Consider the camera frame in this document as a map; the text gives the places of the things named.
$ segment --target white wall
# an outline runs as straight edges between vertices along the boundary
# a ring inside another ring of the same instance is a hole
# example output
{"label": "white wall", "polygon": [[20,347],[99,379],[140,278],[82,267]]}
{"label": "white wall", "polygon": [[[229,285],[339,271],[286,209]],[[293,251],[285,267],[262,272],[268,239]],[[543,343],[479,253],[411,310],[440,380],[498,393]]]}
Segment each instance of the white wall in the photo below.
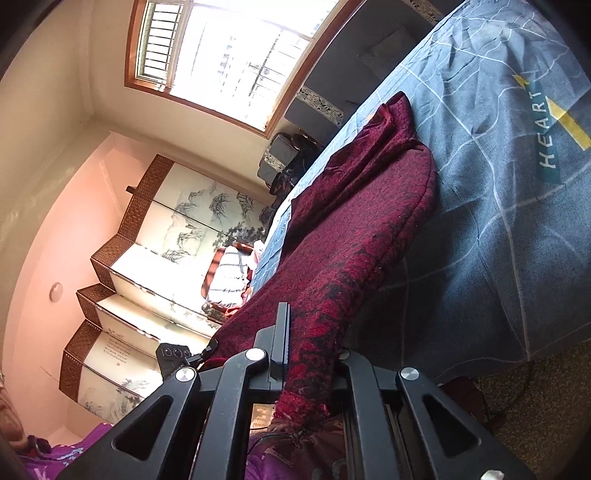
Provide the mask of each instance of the white wall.
{"label": "white wall", "polygon": [[[110,143],[106,140],[93,152],[52,205],[14,290],[2,368],[27,434],[48,438],[69,423],[73,402],[58,384],[62,351],[84,320],[76,290],[96,283],[90,256],[121,221],[121,206],[103,174]],[[128,159],[120,160],[119,176],[134,179],[143,173],[123,165]],[[56,282],[63,285],[63,295],[54,303],[49,291]],[[80,433],[83,437],[88,432]]]}
{"label": "white wall", "polygon": [[0,348],[28,248],[57,195],[102,141],[90,135],[85,140],[94,146],[79,142],[77,152],[66,152],[87,121],[79,83],[79,8],[79,1],[64,0],[0,81]]}

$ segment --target maroon knit blanket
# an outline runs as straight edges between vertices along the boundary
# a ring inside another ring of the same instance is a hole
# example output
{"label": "maroon knit blanket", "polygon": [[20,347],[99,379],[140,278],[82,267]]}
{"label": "maroon knit blanket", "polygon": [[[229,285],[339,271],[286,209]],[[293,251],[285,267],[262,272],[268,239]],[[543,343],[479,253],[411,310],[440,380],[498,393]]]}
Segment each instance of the maroon knit blanket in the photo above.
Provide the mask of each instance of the maroon knit blanket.
{"label": "maroon knit blanket", "polygon": [[274,324],[277,304],[289,302],[289,372],[275,416],[296,428],[320,424],[343,334],[427,218],[435,176],[398,92],[291,202],[277,271],[215,334],[219,347],[206,366],[252,347],[256,332]]}

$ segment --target dark fabric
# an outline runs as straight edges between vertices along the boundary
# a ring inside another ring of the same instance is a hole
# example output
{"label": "dark fabric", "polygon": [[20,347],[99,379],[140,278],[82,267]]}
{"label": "dark fabric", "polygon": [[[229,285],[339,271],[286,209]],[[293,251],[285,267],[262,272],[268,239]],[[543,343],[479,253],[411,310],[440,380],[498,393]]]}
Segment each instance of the dark fabric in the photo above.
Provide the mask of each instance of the dark fabric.
{"label": "dark fabric", "polygon": [[485,423],[488,420],[482,392],[471,378],[454,378],[442,385],[441,389],[480,423]]}
{"label": "dark fabric", "polygon": [[277,272],[215,334],[219,348],[207,366],[251,347],[274,324],[277,304],[289,302],[290,364],[275,416],[294,427],[320,424],[343,333],[426,219],[435,176],[399,92],[292,202]]}
{"label": "dark fabric", "polygon": [[296,186],[296,183],[300,181],[304,173],[310,169],[314,160],[320,155],[320,149],[302,135],[294,135],[291,142],[294,144],[294,148],[298,149],[298,153],[290,161],[290,164],[275,176],[275,180],[273,180],[273,184],[269,188],[271,195],[277,195],[278,197],[284,196],[283,199]]}
{"label": "dark fabric", "polygon": [[342,415],[298,442],[282,433],[284,426],[271,427],[270,432],[251,434],[244,480],[348,478]]}

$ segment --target blue bedsheet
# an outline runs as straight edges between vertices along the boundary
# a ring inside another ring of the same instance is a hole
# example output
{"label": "blue bedsheet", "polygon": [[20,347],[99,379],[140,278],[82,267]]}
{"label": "blue bedsheet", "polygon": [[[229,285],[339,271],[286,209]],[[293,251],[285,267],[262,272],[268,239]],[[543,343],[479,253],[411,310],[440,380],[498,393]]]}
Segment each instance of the blue bedsheet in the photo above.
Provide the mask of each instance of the blue bedsheet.
{"label": "blue bedsheet", "polygon": [[465,2],[384,80],[281,205],[255,291],[277,269],[291,199],[402,90],[437,164],[439,205],[365,303],[348,344],[376,365],[413,365],[445,381],[590,338],[590,86],[530,4]]}

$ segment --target floor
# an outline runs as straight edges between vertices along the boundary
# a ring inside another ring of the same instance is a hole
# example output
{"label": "floor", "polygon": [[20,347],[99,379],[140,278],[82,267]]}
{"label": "floor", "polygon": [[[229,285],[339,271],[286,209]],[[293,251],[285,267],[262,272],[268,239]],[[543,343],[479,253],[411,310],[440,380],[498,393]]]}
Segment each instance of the floor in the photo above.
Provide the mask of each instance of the floor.
{"label": "floor", "polygon": [[572,480],[573,478],[585,478],[591,472],[591,430],[587,431],[587,435],[581,442],[574,457],[562,472],[556,477],[556,480]]}
{"label": "floor", "polygon": [[[522,365],[505,374],[481,378],[490,411],[510,405],[523,391],[527,375],[528,367]],[[591,342],[585,342],[535,361],[529,387],[494,433],[536,473],[538,480],[552,480],[585,436],[591,447],[590,425]]]}

